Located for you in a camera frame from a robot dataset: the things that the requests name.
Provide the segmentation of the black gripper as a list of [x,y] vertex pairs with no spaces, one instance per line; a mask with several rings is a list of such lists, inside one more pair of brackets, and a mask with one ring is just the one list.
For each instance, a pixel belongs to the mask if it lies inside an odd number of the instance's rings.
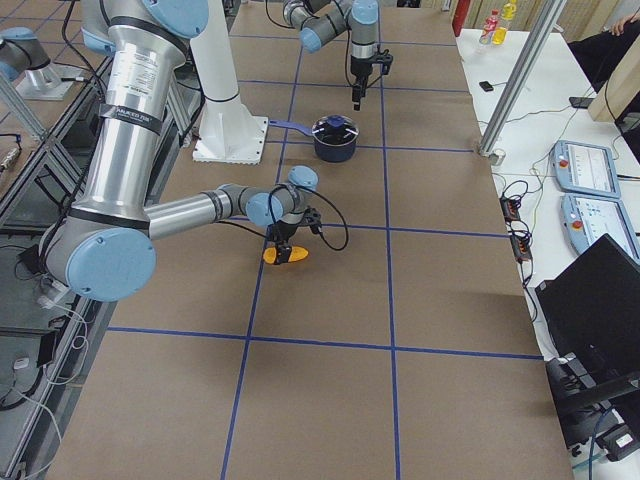
[[306,208],[300,213],[285,215],[272,225],[272,242],[275,243],[275,264],[288,263],[292,253],[289,239],[299,228],[307,227],[314,235],[321,232],[321,214],[315,208]]
[[366,87],[370,85],[369,77],[374,65],[380,65],[380,76],[388,75],[393,63],[393,55],[388,49],[380,50],[378,45],[352,45],[350,55],[350,73],[352,104],[354,111],[361,110],[362,99],[366,96]]

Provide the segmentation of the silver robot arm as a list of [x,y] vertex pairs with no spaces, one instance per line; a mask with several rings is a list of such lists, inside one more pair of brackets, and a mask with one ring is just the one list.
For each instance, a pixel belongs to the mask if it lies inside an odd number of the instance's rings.
[[78,295],[112,302],[139,291],[156,265],[156,239],[234,215],[297,224],[318,183],[306,166],[267,189],[226,184],[165,204],[145,203],[175,70],[197,66],[205,95],[198,155],[256,163],[267,121],[242,104],[218,1],[86,1],[85,45],[113,60],[83,195],[42,242],[47,271]]
[[374,0],[344,1],[284,1],[283,20],[299,32],[304,49],[309,53],[343,33],[350,35],[349,72],[351,99],[355,111],[361,108],[362,100],[372,82],[374,66],[380,66],[380,76],[388,75],[393,55],[382,50],[379,42],[380,6]]

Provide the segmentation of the third robot arm grey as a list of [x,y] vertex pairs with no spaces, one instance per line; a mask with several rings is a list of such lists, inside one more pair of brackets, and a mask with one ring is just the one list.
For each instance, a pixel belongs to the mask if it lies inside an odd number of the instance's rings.
[[32,30],[12,27],[1,31],[1,74],[15,82],[27,100],[62,101],[69,86]]

